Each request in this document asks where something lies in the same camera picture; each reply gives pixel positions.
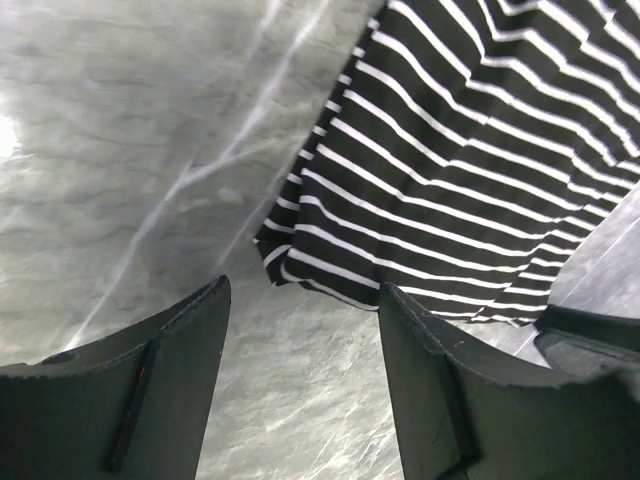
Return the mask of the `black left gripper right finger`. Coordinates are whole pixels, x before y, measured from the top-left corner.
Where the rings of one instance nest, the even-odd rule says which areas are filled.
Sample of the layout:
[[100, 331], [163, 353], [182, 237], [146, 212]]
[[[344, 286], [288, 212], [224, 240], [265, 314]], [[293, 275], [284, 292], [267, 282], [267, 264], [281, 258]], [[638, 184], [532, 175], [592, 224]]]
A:
[[629, 369], [574, 376], [509, 355], [392, 284], [379, 328], [408, 479], [635, 479]]

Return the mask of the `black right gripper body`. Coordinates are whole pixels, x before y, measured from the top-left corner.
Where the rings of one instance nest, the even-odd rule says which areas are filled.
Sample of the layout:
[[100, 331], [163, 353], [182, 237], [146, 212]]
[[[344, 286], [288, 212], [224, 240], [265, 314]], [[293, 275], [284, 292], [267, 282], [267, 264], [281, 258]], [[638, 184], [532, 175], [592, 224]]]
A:
[[639, 321], [550, 305], [534, 323], [534, 345], [548, 365], [569, 375], [639, 370]]

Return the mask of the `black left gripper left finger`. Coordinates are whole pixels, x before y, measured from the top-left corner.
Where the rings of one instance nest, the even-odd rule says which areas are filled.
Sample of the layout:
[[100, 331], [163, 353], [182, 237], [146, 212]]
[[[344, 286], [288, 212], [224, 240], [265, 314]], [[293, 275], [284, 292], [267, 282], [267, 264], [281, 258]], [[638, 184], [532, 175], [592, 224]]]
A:
[[1, 369], [5, 479], [192, 479], [229, 324], [219, 277], [94, 342]]

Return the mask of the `striped clothes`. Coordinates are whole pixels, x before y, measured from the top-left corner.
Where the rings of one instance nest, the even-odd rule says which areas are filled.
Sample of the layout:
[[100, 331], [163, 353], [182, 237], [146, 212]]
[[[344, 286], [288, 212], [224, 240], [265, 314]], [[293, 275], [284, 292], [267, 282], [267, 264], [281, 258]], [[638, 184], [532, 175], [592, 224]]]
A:
[[270, 281], [533, 323], [639, 180], [635, 1], [387, 1], [254, 243]]

